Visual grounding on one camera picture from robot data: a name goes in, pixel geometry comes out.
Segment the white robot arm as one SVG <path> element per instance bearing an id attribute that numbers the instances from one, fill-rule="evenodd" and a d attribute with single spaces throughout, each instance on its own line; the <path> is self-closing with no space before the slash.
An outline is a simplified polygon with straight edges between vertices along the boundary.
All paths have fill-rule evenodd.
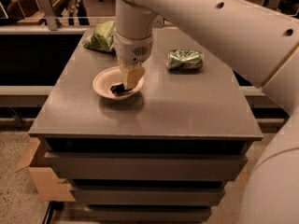
<path id="1" fill-rule="evenodd" d="M 161 15 L 261 89 L 289 116 L 252 169 L 238 224 L 299 224 L 299 21 L 244 0 L 117 0 L 116 52 L 146 58 Z"/>

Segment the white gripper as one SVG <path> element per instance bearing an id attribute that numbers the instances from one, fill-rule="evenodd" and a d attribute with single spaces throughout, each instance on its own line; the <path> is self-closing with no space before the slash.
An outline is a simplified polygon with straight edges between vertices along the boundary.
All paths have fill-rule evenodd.
<path id="1" fill-rule="evenodd" d="M 121 71 L 122 83 L 126 90 L 134 89 L 144 76 L 146 61 L 152 51 L 153 35 L 141 39 L 131 39 L 114 30 L 113 46 Z"/>

